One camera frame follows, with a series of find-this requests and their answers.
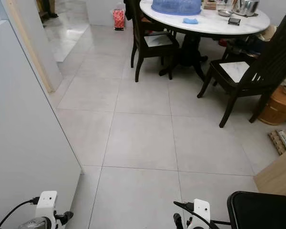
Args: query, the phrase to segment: stainless steel pot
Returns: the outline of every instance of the stainless steel pot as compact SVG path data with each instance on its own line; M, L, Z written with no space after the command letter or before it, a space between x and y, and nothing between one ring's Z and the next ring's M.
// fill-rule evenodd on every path
M254 15L259 0L234 0L232 11L242 16Z

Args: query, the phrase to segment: small bowl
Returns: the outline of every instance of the small bowl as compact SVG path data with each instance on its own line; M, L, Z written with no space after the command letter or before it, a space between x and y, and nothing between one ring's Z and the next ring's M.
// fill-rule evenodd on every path
M223 17L230 17L233 12L229 10L218 10L218 14Z

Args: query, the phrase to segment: chair backrest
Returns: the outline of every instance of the chair backrest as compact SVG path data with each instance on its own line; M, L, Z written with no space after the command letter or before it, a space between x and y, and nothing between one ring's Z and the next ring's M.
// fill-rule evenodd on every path
M286 16L260 57L245 72L238 89L275 89L286 77Z
M144 42L144 29L141 21L142 11L140 9L140 0L128 0L128 5L132 13L133 35L138 48Z

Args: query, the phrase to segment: floor tile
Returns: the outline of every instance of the floor tile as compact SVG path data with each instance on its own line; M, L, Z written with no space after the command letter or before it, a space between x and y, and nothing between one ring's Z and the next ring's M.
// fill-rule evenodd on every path
M182 201L195 198L210 203L211 219L228 221L227 199L236 191L257 192L252 177L180 172Z
M71 211L72 219L66 229L88 229L101 167L83 166L84 174L80 176L74 195Z
M168 83L190 83L196 82L198 85L202 85L202 80L197 75L194 67L186 67L182 65L178 65L173 70L173 79L169 80Z
M53 39L49 43L55 60L57 62L63 62L71 49L75 46L76 41L67 39Z
M58 115L81 164L101 166L112 113L58 109Z
M62 80L60 86L57 88L55 92L52 92L49 94L51 98L51 102L54 105L54 107L57 107L60 103L61 99L65 95L68 87L70 86L74 75L65 75L64 79Z
M81 38L92 40L92 27L94 27L94 25L89 25L85 32L82 34Z
M113 111L120 80L75 77L59 108Z
M171 118L116 113L104 165L176 170Z
M84 53L70 53L62 63L58 63L58 68L63 76L75 75L84 58Z
M181 201L174 171L104 167L90 229L175 228Z
M265 132L255 129L242 129L236 131L236 136L242 143L255 174L279 157L270 137Z
M167 83L122 81L116 111L170 115Z
M282 123L280 125L268 125L262 123L258 119L256 119L255 122L250 123L249 119L251 118L252 114L253 112L250 111L232 112L229 119L235 130L251 129L268 134L273 130L286 129L286 123Z
M138 52L135 55L133 68L130 67L131 62L131 50L128 51L128 56L126 57L124 70L123 70L123 80L134 81L135 71L138 61ZM139 83L140 82L162 82L167 83L169 81L168 74L159 76L159 71L165 68L166 65L162 66L160 57L144 58L143 64L140 68Z
M72 53L87 53L92 46L92 39L84 38L83 36L77 41L76 45L71 50Z
M219 124L225 112L228 97L211 85L202 98L197 98L202 87L200 80L170 82L169 96L172 115L209 117Z
M208 118L173 116L181 171L252 175L250 162L230 125L219 128Z
M90 48L90 53L110 54L117 56L125 56L127 47L130 45L130 36L127 31L109 31L108 35L102 33L102 42L99 42L100 36L95 34L93 37L93 44Z
M55 60L63 62L76 42L89 27L86 3L83 0L56 1L57 18L45 20L43 25Z
M121 79L124 63L125 58L123 57L106 54L88 54L76 76Z

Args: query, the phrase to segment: white seat cushion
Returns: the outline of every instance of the white seat cushion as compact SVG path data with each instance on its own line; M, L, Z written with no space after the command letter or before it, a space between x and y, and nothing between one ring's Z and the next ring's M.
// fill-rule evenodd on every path
M148 47L162 46L173 44L166 34L152 35L144 37Z
M238 83L241 80L249 68L249 65L246 62L220 63L219 65L235 83Z

